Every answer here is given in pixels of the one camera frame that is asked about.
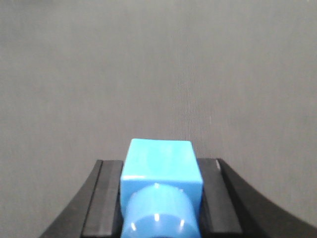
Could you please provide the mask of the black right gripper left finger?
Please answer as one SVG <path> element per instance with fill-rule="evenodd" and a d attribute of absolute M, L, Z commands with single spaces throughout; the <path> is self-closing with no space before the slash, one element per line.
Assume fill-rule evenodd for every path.
<path fill-rule="evenodd" d="M 97 160 L 82 187 L 41 237 L 120 237 L 123 224 L 119 202 L 122 167 L 120 160 Z"/>

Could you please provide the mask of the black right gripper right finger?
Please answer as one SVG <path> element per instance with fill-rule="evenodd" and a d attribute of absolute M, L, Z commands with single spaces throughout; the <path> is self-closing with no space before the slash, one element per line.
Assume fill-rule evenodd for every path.
<path fill-rule="evenodd" d="M 316 227 L 274 204 L 223 159 L 199 158 L 204 238 L 315 238 Z"/>

